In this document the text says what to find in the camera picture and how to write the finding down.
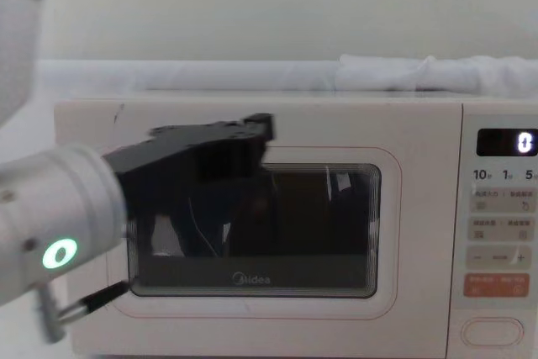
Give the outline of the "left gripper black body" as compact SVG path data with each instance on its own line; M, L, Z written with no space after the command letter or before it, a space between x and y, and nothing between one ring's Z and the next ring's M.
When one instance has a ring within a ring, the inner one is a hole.
M252 140L240 121L164 126L150 138L103 156L119 181L127 218L168 214L175 200L195 187L233 179L199 179L196 149L219 140Z

